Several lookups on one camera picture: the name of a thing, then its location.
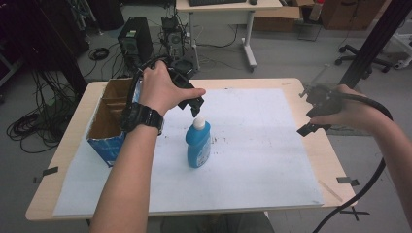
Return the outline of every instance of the black metal pole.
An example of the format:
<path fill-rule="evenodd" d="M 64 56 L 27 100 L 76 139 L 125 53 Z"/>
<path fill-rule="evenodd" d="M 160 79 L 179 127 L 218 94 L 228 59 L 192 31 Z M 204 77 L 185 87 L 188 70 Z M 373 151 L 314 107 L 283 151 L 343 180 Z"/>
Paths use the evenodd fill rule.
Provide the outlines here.
<path fill-rule="evenodd" d="M 339 84 L 354 88 L 373 59 L 388 43 L 412 9 L 412 0 L 392 0 L 387 10 L 370 32 L 354 61 Z"/>

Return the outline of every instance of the person's right arm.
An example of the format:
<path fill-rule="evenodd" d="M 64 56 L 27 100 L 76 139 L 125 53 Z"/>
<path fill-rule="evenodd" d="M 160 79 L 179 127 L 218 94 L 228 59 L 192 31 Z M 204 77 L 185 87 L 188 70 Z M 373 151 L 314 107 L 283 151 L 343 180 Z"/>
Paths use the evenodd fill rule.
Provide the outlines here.
<path fill-rule="evenodd" d="M 339 92 L 358 94 L 346 85 Z M 361 102 L 346 100 L 342 111 L 316 116 L 313 124 L 340 124 L 370 133 L 378 144 L 394 181 L 397 195 L 412 229 L 412 143 L 399 126 L 378 110 Z"/>

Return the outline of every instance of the gray floor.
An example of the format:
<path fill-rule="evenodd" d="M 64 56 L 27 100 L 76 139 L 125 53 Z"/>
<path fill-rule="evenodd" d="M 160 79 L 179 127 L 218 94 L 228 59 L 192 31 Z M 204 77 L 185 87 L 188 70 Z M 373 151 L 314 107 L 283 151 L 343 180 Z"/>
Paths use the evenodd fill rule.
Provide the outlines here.
<path fill-rule="evenodd" d="M 139 7 L 123 8 L 125 18 L 144 16 L 150 20 L 152 39 L 158 41 L 157 32 L 160 17 L 166 15 L 161 8 Z M 412 33 L 412 23 L 406 22 L 399 31 Z M 224 45 L 233 38 L 235 26 L 197 26 L 195 36 L 199 43 Z M 360 48 L 369 31 L 321 31 L 316 42 L 298 40 L 299 27 L 288 33 L 254 32 L 251 45 L 257 60 L 257 68 L 253 73 L 247 66 L 247 60 L 241 48 L 241 35 L 244 25 L 239 26 L 235 43 L 225 49 L 199 48 L 201 71 L 194 79 L 237 79 L 237 78 L 298 78 L 302 82 L 311 81 L 324 67 L 331 64 L 321 77 L 322 83 L 337 83 L 349 67 L 349 62 L 341 66 L 333 65 L 339 57 L 338 47 L 350 44 Z M 89 33 L 91 48 L 108 47 L 117 42 L 119 31 L 105 32 L 103 36 Z M 396 47 L 388 47 L 382 54 L 386 59 L 397 62 L 403 56 Z M 91 81 L 108 80 L 111 76 L 114 59 L 103 66 L 98 62 L 94 71 L 86 77 Z M 86 54 L 79 60 L 83 74 L 90 71 L 93 62 Z M 395 121 L 412 136 L 411 103 L 412 68 L 394 70 L 387 74 L 374 66 L 373 73 L 367 80 L 361 80 L 358 88 L 369 97 L 384 104 L 393 114 Z M 27 207 L 38 187 L 33 177 L 41 176 L 49 166 L 54 150 L 38 154 L 23 152 L 18 142 L 10 140 L 5 131 L 15 120 L 33 110 L 36 106 L 33 93 L 36 91 L 30 72 L 19 71 L 0 91 L 5 96 L 5 103 L 0 105 L 0 232 L 87 232 L 86 222 L 58 221 L 31 222 L 25 219 Z M 347 174 L 358 179 L 359 191 L 375 171 L 381 154 L 372 138 L 367 136 L 329 136 L 336 154 Z M 42 145 L 40 138 L 34 137 L 25 142 L 29 148 Z M 394 185 L 387 171 L 377 184 L 359 201 L 356 210 L 368 212 L 369 215 L 338 214 L 331 219 L 322 232 L 410 232 L 406 218 L 397 199 Z M 269 212 L 269 217 L 276 232 L 311 232 L 331 210 L 293 210 Z M 158 232 L 161 218 L 151 218 L 148 232 Z"/>

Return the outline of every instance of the open box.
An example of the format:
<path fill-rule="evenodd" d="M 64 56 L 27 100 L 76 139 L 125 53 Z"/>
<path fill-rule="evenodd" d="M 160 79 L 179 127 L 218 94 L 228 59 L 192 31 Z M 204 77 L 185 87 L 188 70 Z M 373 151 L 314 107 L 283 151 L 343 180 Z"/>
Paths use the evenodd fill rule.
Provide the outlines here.
<path fill-rule="evenodd" d="M 131 81 L 132 79 L 108 81 L 86 134 L 87 141 L 109 167 L 115 164 L 124 141 L 120 117 L 126 106 Z"/>

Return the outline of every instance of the office chair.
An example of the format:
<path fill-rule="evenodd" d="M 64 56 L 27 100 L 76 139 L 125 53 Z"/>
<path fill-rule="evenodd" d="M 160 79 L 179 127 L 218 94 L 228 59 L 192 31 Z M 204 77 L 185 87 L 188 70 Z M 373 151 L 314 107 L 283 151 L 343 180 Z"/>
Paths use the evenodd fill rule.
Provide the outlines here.
<path fill-rule="evenodd" d="M 344 60 L 354 60 L 355 57 L 357 56 L 358 52 L 359 52 L 359 50 L 355 49 L 354 47 L 352 47 L 350 45 L 345 45 L 344 47 L 339 48 L 340 53 L 343 53 L 346 50 L 349 50 L 354 55 L 341 56 L 341 57 L 337 58 L 335 60 L 335 65 L 341 65 L 342 61 L 344 61 Z M 383 65 L 384 66 L 384 68 L 382 69 L 383 73 L 388 73 L 388 71 L 393 66 L 393 64 L 391 62 L 385 61 L 385 60 L 382 60 L 382 59 L 379 59 L 379 58 L 374 58 L 372 63 L 378 64 L 378 65 Z M 367 67 L 367 70 L 365 71 L 362 78 L 365 80 L 369 77 L 370 74 L 372 74 L 372 67 L 369 65 Z"/>

